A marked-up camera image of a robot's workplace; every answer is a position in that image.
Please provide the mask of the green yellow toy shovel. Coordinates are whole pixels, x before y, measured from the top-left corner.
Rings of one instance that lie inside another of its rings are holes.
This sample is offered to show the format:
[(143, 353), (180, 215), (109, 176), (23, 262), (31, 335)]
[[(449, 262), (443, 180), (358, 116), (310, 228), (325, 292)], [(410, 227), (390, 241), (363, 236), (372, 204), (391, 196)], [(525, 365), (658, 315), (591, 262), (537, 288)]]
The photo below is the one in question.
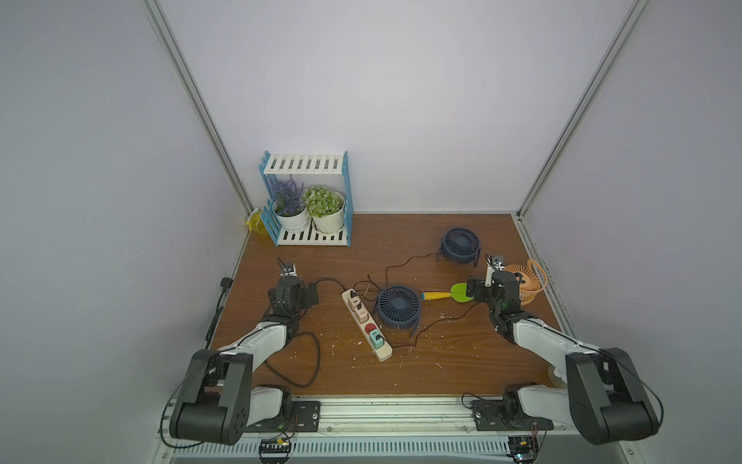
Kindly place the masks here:
[(438, 301), (452, 299), (456, 303), (464, 304), (473, 301), (473, 296), (468, 294), (468, 285), (466, 282), (453, 284), (450, 290), (444, 291), (426, 291), (421, 294), (424, 301)]

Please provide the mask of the dark blue desk fan far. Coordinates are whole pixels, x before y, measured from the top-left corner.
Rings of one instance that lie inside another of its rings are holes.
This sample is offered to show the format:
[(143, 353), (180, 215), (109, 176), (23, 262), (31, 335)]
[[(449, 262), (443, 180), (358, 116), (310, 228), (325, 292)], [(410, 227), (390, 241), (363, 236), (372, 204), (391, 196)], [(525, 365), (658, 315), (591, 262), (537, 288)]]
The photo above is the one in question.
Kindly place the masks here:
[(442, 238), (438, 255), (458, 265), (478, 265), (481, 243), (468, 228), (451, 228)]

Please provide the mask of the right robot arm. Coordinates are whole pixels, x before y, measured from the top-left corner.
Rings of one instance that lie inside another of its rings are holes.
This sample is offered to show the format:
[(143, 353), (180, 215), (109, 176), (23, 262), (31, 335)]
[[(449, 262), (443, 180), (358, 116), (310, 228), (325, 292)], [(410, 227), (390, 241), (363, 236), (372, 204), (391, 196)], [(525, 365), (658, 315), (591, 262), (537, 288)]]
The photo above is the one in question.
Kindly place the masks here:
[(583, 343), (524, 311), (516, 274), (490, 270), (486, 278), (469, 278), (466, 294), (487, 305), (498, 334), (541, 357), (566, 384), (564, 389), (507, 387), (502, 413), (508, 423), (525, 418), (563, 423), (593, 445), (639, 441), (659, 432), (664, 412), (654, 409), (654, 392), (624, 350)]

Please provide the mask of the lavender plant white pot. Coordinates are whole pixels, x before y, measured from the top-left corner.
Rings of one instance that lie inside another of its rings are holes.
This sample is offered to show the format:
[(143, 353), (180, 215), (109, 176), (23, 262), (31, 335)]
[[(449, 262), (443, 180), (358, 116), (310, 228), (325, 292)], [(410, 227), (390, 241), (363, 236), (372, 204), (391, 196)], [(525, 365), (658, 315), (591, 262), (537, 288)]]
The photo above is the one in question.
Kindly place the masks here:
[(292, 177), (287, 181), (270, 179), (274, 214), (282, 228), (288, 232), (302, 232), (310, 222), (303, 202), (305, 185), (299, 185)]

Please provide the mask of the yellow object beside shelf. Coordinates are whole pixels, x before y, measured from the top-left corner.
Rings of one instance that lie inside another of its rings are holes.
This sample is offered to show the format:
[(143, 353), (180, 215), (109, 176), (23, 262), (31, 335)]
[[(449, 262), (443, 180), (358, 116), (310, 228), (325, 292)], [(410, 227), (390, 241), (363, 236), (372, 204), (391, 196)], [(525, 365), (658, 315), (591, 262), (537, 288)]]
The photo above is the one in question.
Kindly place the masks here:
[(268, 236), (269, 232), (262, 220), (262, 212), (255, 208), (247, 219), (247, 227), (251, 233), (258, 234), (260, 236)]

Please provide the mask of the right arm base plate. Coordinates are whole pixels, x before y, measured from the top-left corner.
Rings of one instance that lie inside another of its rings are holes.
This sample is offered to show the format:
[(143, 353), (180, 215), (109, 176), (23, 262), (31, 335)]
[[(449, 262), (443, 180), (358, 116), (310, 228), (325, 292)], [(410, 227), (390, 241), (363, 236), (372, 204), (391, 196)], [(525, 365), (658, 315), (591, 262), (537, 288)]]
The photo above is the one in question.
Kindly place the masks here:
[(502, 400), (476, 399), (468, 409), (477, 431), (533, 432), (554, 429), (554, 423), (547, 419), (508, 412)]

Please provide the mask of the cream power strip red sockets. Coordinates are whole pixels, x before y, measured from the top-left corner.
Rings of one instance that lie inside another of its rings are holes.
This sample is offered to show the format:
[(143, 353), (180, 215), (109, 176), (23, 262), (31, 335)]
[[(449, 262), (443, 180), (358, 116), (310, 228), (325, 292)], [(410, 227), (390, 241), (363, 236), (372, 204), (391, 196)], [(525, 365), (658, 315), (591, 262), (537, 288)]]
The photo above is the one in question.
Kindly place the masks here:
[[(365, 309), (368, 312), (368, 315), (369, 315), (369, 319), (368, 319), (368, 321), (366, 323), (361, 324), (357, 320), (357, 317), (355, 315), (355, 312), (357, 310), (353, 309), (353, 307), (351, 306), (351, 303), (350, 303), (350, 298), (351, 297), (360, 297), (361, 298), (361, 301), (363, 303), (363, 309)], [(393, 354), (393, 349), (392, 349), (391, 345), (387, 341), (386, 341), (385, 345), (381, 349), (375, 349), (374, 346), (371, 343), (371, 340), (369, 339), (369, 333), (371, 331), (373, 331), (374, 329), (378, 329), (381, 333), (382, 333), (382, 331), (381, 331), (381, 328), (380, 328), (379, 324), (374, 320), (373, 316), (371, 315), (371, 312), (366, 308), (362, 297), (359, 294), (357, 294), (357, 292), (355, 292), (355, 290), (349, 289), (349, 290), (344, 291), (341, 294), (341, 298), (342, 298), (342, 301), (343, 301), (344, 305), (346, 305), (349, 313), (351, 314), (351, 317), (353, 318), (354, 322), (359, 327), (359, 330), (361, 331), (361, 335), (362, 335), (363, 339), (372, 348), (373, 353), (375, 354), (375, 356), (377, 357), (377, 359), (380, 362), (385, 362), (388, 359), (390, 359), (391, 356), (392, 356), (392, 354)]]

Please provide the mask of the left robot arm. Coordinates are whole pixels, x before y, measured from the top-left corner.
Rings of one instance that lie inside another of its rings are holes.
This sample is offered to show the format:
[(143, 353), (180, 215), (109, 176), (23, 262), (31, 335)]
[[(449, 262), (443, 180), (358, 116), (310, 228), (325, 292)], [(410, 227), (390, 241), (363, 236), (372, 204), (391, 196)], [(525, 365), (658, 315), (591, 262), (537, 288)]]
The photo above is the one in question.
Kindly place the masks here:
[(299, 336), (301, 315), (319, 303), (317, 285), (297, 276), (280, 278), (269, 292), (269, 306), (249, 333), (216, 350), (201, 349), (171, 398), (167, 433), (194, 448), (204, 443), (234, 445), (255, 423), (290, 411), (290, 393), (253, 385), (253, 373)]

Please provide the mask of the orange desk fan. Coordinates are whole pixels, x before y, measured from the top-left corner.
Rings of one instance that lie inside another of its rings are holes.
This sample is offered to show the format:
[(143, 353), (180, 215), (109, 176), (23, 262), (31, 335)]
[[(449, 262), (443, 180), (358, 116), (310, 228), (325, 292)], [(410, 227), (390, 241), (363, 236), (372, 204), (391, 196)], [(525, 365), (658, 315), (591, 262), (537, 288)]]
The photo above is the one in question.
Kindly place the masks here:
[(547, 273), (533, 259), (529, 259), (526, 265), (507, 265), (504, 270), (516, 276), (519, 284), (519, 298), (523, 307), (532, 303), (536, 296), (546, 289), (549, 282)]

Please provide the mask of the green plant white pot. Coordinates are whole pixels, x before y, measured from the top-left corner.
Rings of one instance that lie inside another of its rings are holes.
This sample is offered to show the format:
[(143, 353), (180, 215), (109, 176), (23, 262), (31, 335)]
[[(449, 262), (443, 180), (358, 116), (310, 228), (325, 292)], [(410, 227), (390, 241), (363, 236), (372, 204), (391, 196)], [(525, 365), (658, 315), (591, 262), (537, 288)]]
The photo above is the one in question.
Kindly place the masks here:
[(314, 186), (303, 193), (303, 203), (319, 232), (332, 234), (344, 226), (345, 199), (341, 193), (325, 186)]

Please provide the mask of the dark blue desk fan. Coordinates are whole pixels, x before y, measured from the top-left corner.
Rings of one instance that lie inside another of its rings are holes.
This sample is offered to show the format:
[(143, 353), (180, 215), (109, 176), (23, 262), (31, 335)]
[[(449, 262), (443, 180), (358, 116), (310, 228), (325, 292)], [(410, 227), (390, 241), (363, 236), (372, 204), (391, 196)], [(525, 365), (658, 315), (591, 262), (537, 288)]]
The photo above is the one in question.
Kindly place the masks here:
[(468, 228), (451, 228), (442, 238), (438, 255), (458, 265), (478, 265), (481, 243)]
[(393, 285), (381, 291), (375, 302), (374, 313), (381, 318), (385, 327), (414, 334), (421, 321), (421, 298), (407, 286)]

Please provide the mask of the blue white slatted shelf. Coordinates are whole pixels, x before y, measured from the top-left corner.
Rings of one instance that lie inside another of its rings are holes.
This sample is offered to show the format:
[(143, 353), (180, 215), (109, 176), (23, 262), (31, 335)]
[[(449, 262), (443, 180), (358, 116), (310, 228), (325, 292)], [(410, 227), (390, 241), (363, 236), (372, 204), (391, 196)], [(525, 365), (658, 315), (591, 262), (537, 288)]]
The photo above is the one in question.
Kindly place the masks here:
[(266, 152), (259, 170), (269, 194), (261, 218), (275, 245), (351, 245), (354, 204), (347, 153)]

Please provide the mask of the mint green USB charger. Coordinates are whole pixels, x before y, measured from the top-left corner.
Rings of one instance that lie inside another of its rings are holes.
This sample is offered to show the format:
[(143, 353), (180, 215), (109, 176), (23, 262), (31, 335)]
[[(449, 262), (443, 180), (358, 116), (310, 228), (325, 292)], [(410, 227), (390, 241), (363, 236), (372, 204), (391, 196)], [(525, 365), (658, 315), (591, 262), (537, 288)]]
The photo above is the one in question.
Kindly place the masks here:
[(378, 329), (374, 329), (369, 333), (369, 339), (375, 349), (381, 349), (386, 343), (384, 336)]

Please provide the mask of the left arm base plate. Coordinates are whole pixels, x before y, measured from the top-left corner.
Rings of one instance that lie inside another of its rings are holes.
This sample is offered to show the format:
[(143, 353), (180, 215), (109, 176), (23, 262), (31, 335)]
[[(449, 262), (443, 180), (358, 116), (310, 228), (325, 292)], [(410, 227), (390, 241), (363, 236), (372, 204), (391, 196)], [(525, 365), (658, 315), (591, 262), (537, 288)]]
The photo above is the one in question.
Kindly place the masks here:
[(245, 433), (315, 433), (319, 429), (321, 407), (320, 401), (293, 401), (287, 412), (281, 412), (276, 418), (249, 425)]

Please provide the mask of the dark blue desk fan near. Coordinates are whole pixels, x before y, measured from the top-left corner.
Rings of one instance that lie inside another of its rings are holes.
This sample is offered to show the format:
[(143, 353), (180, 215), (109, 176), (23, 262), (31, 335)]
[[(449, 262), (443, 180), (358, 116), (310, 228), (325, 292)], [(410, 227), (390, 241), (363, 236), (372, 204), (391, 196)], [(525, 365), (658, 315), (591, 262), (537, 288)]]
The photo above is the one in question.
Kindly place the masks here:
[(407, 286), (393, 285), (381, 291), (375, 302), (374, 313), (381, 318), (385, 327), (414, 334), (421, 321), (421, 298)]

